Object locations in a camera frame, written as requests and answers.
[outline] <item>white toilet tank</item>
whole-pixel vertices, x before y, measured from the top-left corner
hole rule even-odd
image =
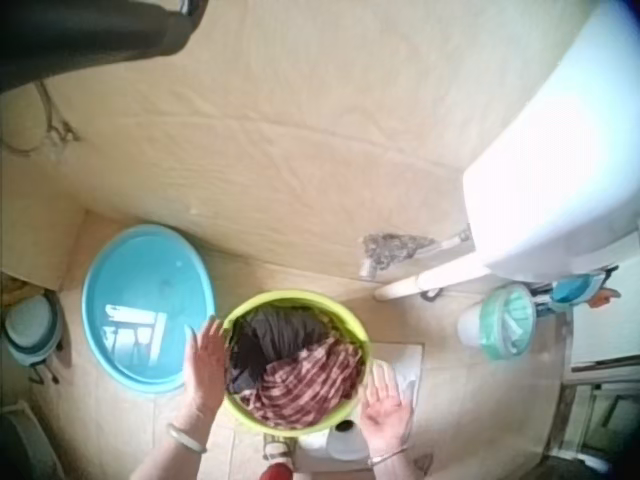
[[[480,261],[515,280],[603,266],[640,219],[640,28],[604,2],[521,114],[464,174]]]

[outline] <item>hand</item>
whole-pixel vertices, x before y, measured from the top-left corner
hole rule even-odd
[[[211,315],[198,336],[192,328],[187,329],[183,372],[188,407],[200,415],[214,417],[226,386],[222,322]]]
[[[400,396],[395,373],[384,365],[374,364],[361,390],[360,429],[372,457],[402,448],[411,420],[411,398]]]

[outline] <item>dark clothing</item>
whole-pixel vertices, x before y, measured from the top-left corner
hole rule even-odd
[[[309,307],[265,305],[233,324],[227,389],[237,394],[257,388],[267,365],[295,357],[323,342],[330,326],[323,314]]]

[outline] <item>person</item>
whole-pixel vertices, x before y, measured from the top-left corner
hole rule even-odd
[[[184,358],[185,392],[181,408],[168,425],[166,440],[132,474],[133,480],[195,479],[204,446],[225,393],[225,338],[222,322],[211,317],[199,335],[189,330]],[[410,397],[401,398],[395,375],[374,367],[361,389],[360,429],[369,447],[377,480],[414,480],[417,471],[404,452],[412,415]],[[271,465],[260,480],[291,480],[289,444],[272,437],[265,457]]]

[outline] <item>white pipe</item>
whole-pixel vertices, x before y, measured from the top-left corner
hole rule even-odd
[[[448,287],[449,285],[473,280],[490,273],[491,270],[480,263],[476,252],[473,252],[444,265],[425,270],[413,277],[385,285],[376,290],[373,296],[380,301],[391,300],[392,298],[426,292],[434,288]]]

